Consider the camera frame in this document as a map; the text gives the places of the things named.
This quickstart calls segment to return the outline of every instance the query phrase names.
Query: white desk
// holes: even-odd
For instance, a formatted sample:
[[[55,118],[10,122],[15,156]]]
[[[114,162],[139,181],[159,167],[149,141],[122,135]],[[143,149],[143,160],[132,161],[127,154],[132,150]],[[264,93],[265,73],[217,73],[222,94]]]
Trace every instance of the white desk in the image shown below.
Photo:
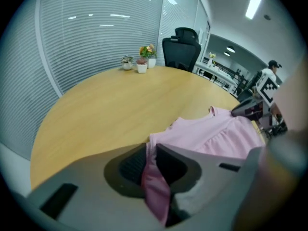
[[[222,71],[217,71],[216,69],[212,67],[207,67],[207,65],[204,63],[196,63],[195,68],[196,68],[196,72],[195,72],[196,74],[198,74],[199,69],[202,69],[202,70],[207,71],[208,73],[211,73],[214,76],[217,76],[218,78],[221,78],[225,83],[227,83],[230,86],[228,89],[229,93],[231,93],[233,87],[237,85],[237,83],[235,83],[235,81],[231,78],[230,75]]]

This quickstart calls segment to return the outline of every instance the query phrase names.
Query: black office chair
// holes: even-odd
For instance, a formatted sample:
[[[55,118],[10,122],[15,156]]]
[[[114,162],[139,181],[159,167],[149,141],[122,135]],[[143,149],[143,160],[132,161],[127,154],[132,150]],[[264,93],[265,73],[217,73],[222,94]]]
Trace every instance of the black office chair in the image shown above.
[[[198,34],[195,30],[188,27],[178,27],[175,29],[175,35],[183,40],[193,40],[199,42]]]
[[[192,72],[198,59],[201,46],[195,40],[186,40],[178,36],[163,39],[165,66]]]

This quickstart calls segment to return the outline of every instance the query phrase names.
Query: small succulent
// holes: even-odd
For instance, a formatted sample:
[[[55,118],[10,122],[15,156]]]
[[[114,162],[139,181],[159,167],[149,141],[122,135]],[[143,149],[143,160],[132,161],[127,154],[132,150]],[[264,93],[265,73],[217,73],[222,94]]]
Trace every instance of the small succulent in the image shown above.
[[[125,56],[122,57],[121,63],[123,63],[123,64],[128,64],[128,63],[131,62],[132,60],[133,60],[133,57],[132,57],[132,56],[125,55]]]
[[[147,62],[147,59],[145,59],[144,57],[141,57],[136,61],[136,63],[139,65],[145,65]]]

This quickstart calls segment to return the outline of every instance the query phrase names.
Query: potted plant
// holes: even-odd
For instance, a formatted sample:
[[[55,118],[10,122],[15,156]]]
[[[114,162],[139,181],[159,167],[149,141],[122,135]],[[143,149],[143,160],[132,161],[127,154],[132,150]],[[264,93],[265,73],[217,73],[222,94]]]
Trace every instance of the potted plant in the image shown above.
[[[132,57],[132,56],[127,56],[127,55],[125,55],[125,56],[122,57],[121,63],[122,63],[123,68],[124,68],[125,70],[130,70],[130,69],[131,69],[131,67],[132,67],[131,61],[132,61],[132,60],[133,60],[133,57]]]
[[[149,57],[149,61],[148,61],[148,68],[154,68],[155,64],[156,64],[156,50],[153,44],[150,44],[150,46],[147,47],[148,50],[148,57]]]
[[[148,67],[147,59],[144,57],[139,58],[137,61],[137,71],[139,74],[146,73],[146,69]]]
[[[210,52],[209,57],[210,57],[210,58],[209,58],[209,60],[208,60],[208,62],[207,62],[207,66],[208,66],[208,67],[211,66],[211,64],[212,64],[212,62],[213,62],[213,58],[216,57],[216,54]]]

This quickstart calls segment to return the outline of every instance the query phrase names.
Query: white flower pot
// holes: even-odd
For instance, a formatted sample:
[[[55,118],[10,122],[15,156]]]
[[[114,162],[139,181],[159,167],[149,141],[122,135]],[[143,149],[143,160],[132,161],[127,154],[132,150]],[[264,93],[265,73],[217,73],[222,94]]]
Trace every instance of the white flower pot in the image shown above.
[[[156,58],[149,58],[148,60],[148,68],[154,68],[156,64]]]
[[[210,59],[208,60],[207,67],[210,67],[211,64],[212,64],[212,62],[213,62],[213,58],[210,58]]]
[[[146,69],[148,67],[148,64],[137,64],[137,70],[139,74],[146,73]]]
[[[131,62],[123,64],[123,68],[124,68],[125,70],[130,70],[130,69],[131,69],[131,66],[132,66]]]

